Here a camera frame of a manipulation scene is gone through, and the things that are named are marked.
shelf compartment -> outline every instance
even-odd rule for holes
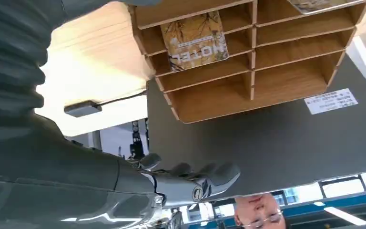
[[[249,43],[249,36],[252,36],[252,28],[247,29],[245,31],[238,31],[238,32],[234,32],[234,33],[230,33],[228,35],[226,35],[225,39],[226,39],[226,44],[228,47],[228,53],[229,53],[229,58],[238,56],[238,55],[242,55],[244,53],[248,53],[252,50],[252,47]],[[156,74],[155,76],[160,77],[160,76],[165,76],[168,74],[177,74],[179,72],[172,72],[170,64],[169,64],[169,59],[168,59],[168,53],[167,52],[163,52],[160,53],[158,55],[154,55],[150,57],[151,62],[152,62],[152,66],[154,67]]]
[[[160,26],[142,30],[142,44],[145,49],[144,54],[147,56],[153,56],[167,51]]]
[[[252,27],[252,3],[220,10],[222,27],[225,34]]]
[[[172,107],[184,123],[193,123],[237,113],[238,108],[249,103],[245,75],[236,75],[217,81],[168,93],[173,96]]]
[[[349,30],[354,26],[346,9],[330,11],[261,27],[257,30],[257,47]]]
[[[248,53],[252,49],[252,29],[227,34],[225,40],[230,57]]]
[[[355,29],[256,48],[256,71],[344,50]]]
[[[246,30],[252,27],[252,3],[238,5],[220,10],[221,23],[224,34],[231,34],[237,31]],[[162,52],[167,52],[163,41],[162,30],[160,26],[150,27],[144,30],[134,29],[134,35],[139,40],[137,43],[142,46],[142,53],[147,56],[154,56]]]
[[[303,17],[287,0],[261,0],[257,5],[257,26],[293,20]]]
[[[257,10],[258,27],[312,16],[302,14],[287,0],[262,0],[258,2]],[[353,23],[358,24],[366,10],[366,2],[344,7],[344,10],[352,17]]]
[[[143,30],[249,2],[252,0],[162,0],[157,5],[138,6],[135,13],[138,28]]]
[[[157,83],[164,92],[180,90],[186,87],[247,73],[250,64],[246,55],[235,56],[226,61],[207,64],[186,71],[157,77]]]
[[[255,73],[254,99],[246,97],[242,75],[171,92],[173,108],[184,123],[231,115],[324,93],[323,57]]]

gray table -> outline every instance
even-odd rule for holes
[[[311,115],[304,100],[195,124],[176,121],[148,83],[150,150],[170,168],[232,161],[238,181],[213,199],[279,190],[366,172],[366,80],[348,56],[328,89],[349,88],[358,105]]]

black cable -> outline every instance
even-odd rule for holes
[[[132,99],[132,98],[135,98],[135,97],[138,97],[138,96],[141,96],[141,95],[146,95],[146,90],[138,93],[138,94],[134,94],[134,95],[130,95],[130,96],[127,96],[127,97],[124,97],[124,98],[120,98],[120,99],[114,99],[114,100],[110,100],[110,101],[107,101],[107,102],[104,102],[102,104],[98,104],[100,106],[103,106],[103,105],[106,105],[106,104],[111,104],[111,103],[114,103],[114,102],[118,102],[118,101],[122,101],[122,100],[126,100],[126,99]]]

robot logo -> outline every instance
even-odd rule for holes
[[[193,201],[199,202],[203,198],[203,188],[196,186],[193,190]]]

wooden shelf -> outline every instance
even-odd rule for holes
[[[326,12],[259,28],[257,47],[349,30],[354,26],[345,9]]]
[[[147,56],[153,56],[162,52],[166,52],[160,26],[142,30],[142,43]]]
[[[261,0],[257,5],[257,26],[260,27],[303,16],[287,0]]]
[[[172,72],[159,25],[214,10],[229,58]],[[302,15],[287,0],[163,0],[137,8],[147,29],[133,32],[173,115],[194,123],[324,93],[365,11],[366,2]]]
[[[252,16],[249,15],[250,12],[247,12],[247,10],[251,9],[248,9],[251,6],[248,6],[248,4],[220,10],[224,34],[231,34],[252,27]],[[143,45],[145,55],[154,56],[162,52],[167,52],[160,26],[141,30],[141,34],[140,43]]]
[[[366,2],[344,8],[354,24],[360,23],[366,10]],[[287,0],[260,0],[257,6],[257,26],[263,27],[285,21],[309,17],[302,14]]]
[[[219,12],[225,34],[252,27],[252,15],[247,4],[229,7]]]
[[[242,75],[169,94],[179,119],[193,123],[323,93],[327,84],[319,64],[313,59],[257,72],[254,100],[246,97]]]
[[[162,0],[135,10],[138,28],[143,30],[203,13],[249,3],[252,0]]]
[[[257,48],[256,71],[342,51],[348,43],[343,39],[343,34],[353,31],[354,29]]]
[[[248,36],[252,36],[251,31],[252,29],[249,29],[248,31],[238,31],[226,35],[225,40],[228,47],[229,58],[248,53],[252,50],[248,40]],[[173,73],[168,61],[168,54],[166,52],[152,56],[151,61],[156,71],[155,76],[160,77]]]
[[[162,85],[162,91],[171,92],[249,71],[250,65],[246,55],[240,55],[226,61],[165,75],[157,79],[158,84]]]
[[[234,57],[250,52],[252,46],[249,43],[249,37],[252,37],[252,29],[246,31],[238,31],[226,35],[225,40],[228,47],[229,56]]]

